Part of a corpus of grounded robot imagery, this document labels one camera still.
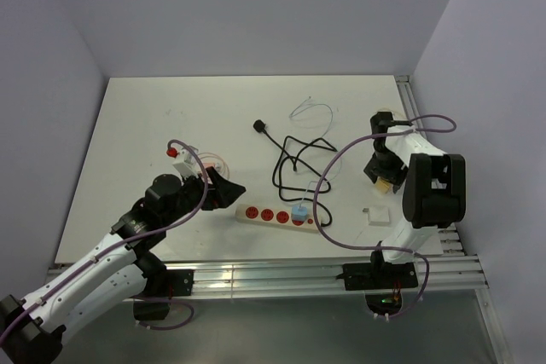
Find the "power strip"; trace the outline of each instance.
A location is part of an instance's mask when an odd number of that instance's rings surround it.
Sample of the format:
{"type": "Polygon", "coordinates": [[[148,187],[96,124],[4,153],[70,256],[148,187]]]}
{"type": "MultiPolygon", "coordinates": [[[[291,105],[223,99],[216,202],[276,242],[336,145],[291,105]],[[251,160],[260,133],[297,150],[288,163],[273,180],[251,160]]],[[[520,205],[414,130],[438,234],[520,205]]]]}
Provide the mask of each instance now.
{"type": "Polygon", "coordinates": [[[238,205],[235,210],[237,222],[266,225],[272,228],[292,229],[300,232],[318,233],[312,215],[307,215],[305,221],[293,221],[290,209],[265,208],[256,205],[238,205]]]}

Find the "white table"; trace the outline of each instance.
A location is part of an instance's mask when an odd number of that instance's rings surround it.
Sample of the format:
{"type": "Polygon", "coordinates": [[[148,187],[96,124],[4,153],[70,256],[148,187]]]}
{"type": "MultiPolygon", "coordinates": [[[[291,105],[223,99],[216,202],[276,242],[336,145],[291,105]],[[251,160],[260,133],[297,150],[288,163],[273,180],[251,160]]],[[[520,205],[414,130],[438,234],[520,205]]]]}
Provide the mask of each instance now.
{"type": "MultiPolygon", "coordinates": [[[[156,176],[175,173],[166,156],[172,138],[221,155],[231,181],[247,188],[237,203],[286,206],[289,211],[290,205],[278,199],[271,184],[279,150],[253,129],[253,122],[261,118],[279,142],[287,134],[307,141],[318,137],[328,126],[327,108],[312,108],[297,120],[288,118],[308,96],[334,109],[334,126],[326,139],[337,148],[367,135],[369,118],[378,109],[404,112],[392,76],[112,78],[55,261],[73,263],[82,257],[156,176]]],[[[329,233],[347,244],[376,245],[402,217],[402,193],[382,195],[363,174],[372,152],[366,142],[349,151],[332,192],[320,197],[334,215],[329,233]],[[389,206],[391,225],[369,226],[363,214],[369,205],[389,206]]],[[[332,154],[309,150],[302,158],[322,170],[332,154]]],[[[312,179],[308,172],[294,176],[289,166],[285,168],[287,184],[305,187],[312,179]]],[[[320,234],[241,224],[234,214],[235,205],[200,212],[170,231],[154,253],[166,261],[192,262],[369,254],[331,245],[320,234]]],[[[439,237],[432,237],[421,251],[442,254],[439,237]]]]}

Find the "black plug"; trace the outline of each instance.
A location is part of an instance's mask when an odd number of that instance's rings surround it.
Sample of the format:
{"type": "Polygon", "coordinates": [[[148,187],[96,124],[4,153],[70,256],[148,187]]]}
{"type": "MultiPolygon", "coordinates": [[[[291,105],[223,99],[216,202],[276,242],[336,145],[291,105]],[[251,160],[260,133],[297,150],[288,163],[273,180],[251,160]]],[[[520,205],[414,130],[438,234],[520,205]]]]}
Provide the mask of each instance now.
{"type": "Polygon", "coordinates": [[[262,121],[261,119],[257,119],[255,122],[254,122],[254,125],[253,125],[254,129],[256,130],[256,132],[259,132],[260,134],[262,132],[265,131],[265,122],[262,121]]]}

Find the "white wall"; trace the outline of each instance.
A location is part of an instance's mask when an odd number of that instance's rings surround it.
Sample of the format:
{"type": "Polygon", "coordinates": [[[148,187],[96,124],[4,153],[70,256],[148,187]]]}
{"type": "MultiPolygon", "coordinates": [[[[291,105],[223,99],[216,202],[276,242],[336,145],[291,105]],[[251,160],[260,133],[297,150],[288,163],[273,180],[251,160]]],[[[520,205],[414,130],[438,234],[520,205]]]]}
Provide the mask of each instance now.
{"type": "Polygon", "coordinates": [[[468,162],[466,245],[480,255],[516,362],[546,346],[546,0],[450,0],[417,66],[434,140],[468,162]]]}
{"type": "Polygon", "coordinates": [[[111,77],[401,73],[448,0],[62,0],[111,77]]]}
{"type": "Polygon", "coordinates": [[[44,282],[104,86],[57,0],[0,0],[0,298],[44,282]]]}

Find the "red light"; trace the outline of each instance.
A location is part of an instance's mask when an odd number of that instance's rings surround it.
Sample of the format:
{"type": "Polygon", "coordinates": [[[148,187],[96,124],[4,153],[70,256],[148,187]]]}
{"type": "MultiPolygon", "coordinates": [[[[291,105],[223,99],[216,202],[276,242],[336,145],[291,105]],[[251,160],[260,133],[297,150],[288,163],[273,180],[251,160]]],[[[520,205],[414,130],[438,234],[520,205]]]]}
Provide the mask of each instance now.
{"type": "Polygon", "coordinates": [[[176,148],[167,149],[167,155],[171,158],[176,158],[178,156],[178,151],[176,148]]]}

